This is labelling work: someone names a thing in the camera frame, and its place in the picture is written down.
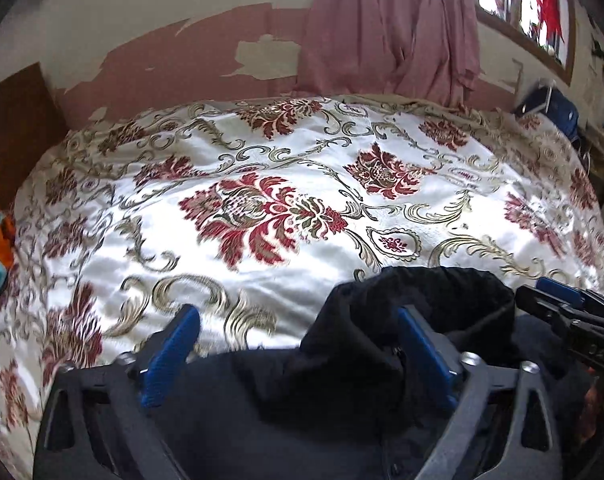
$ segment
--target beige wall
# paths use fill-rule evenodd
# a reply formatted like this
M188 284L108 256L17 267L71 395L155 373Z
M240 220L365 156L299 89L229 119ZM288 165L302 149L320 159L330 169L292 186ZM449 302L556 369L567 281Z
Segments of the beige wall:
M205 18L259 3L271 3L275 9L304 9L311 0L19 0L0 26L0 81L39 61L48 84L59 98L60 91L94 80L109 52L135 38L187 20L172 32L179 36L189 25ZM597 66L595 71L590 68L593 65L591 27L579 4L576 19L573 81L570 88L561 81L558 85L576 103L584 122L587 118L600 118L604 98L597 97L602 93L601 76ZM480 64L484 72L481 78L514 94L513 103L521 99L538 78L555 78L534 56L498 32L480 24L479 35ZM295 44L289 41L274 46L269 44L273 39L266 37L253 43L239 41L236 53L239 68L232 73L261 79L295 74ZM211 38L202 37L201 41L211 41ZM266 66L273 59L279 63L274 73ZM522 84L515 95L519 64L522 64Z

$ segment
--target pink curtain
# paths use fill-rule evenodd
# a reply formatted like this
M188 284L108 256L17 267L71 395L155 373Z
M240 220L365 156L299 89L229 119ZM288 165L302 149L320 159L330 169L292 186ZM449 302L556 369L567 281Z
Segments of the pink curtain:
M314 0L296 91L396 93L456 106L479 72L473 0Z

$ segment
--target wall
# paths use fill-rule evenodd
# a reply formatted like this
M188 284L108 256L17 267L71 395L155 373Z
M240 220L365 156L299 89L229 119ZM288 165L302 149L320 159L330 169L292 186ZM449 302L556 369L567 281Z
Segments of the wall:
M197 99L277 96L294 84L311 0L19 0L0 26L0 81L39 61L69 125ZM576 6L570 88L584 118L590 25ZM483 74L470 104L511 108L540 77L534 56L480 25ZM518 74L522 68L521 84Z

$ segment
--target black clothing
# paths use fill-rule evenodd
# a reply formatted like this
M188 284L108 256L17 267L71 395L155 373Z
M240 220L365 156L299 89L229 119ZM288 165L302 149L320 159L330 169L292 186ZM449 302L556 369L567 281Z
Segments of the black clothing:
M198 480L412 478L448 417L399 349L397 308L409 304L491 365L538 362L562 413L581 407L588 377L546 325L515 317L514 295L495 276L389 267L336 286L299 348L188 365L153 413L177 461Z

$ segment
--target white bedspread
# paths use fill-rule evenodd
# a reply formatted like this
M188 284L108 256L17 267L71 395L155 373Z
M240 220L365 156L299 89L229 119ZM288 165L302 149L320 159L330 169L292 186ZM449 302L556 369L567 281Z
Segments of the white bedspread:
M296 345L334 285L383 266L604 293L600 209L546 118L358 98L230 106L71 133L18 193L0 297L0 457L16 478L58 364L139 348L182 302L199 307L208 354Z

